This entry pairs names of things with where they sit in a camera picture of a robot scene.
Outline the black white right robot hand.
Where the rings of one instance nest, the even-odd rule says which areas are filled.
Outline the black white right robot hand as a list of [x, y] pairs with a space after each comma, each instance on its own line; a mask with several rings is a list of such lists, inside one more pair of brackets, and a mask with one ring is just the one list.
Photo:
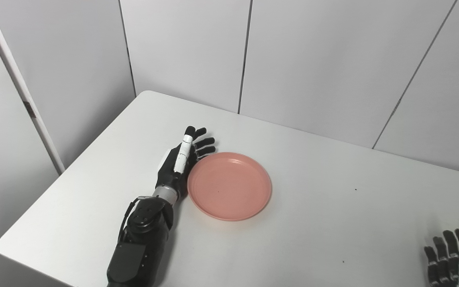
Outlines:
[[428, 260], [426, 274], [430, 287], [459, 287], [459, 228], [444, 230], [432, 238], [434, 246], [424, 246]]

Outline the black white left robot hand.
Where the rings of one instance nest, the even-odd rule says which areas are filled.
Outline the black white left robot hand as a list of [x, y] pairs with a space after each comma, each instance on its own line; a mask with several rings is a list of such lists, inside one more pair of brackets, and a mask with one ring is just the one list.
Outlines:
[[155, 187], [172, 188], [179, 198], [186, 195], [186, 181], [193, 167], [203, 158], [216, 152], [215, 138], [206, 138], [207, 129], [188, 126], [186, 136], [190, 143], [180, 143], [167, 154], [158, 170]]

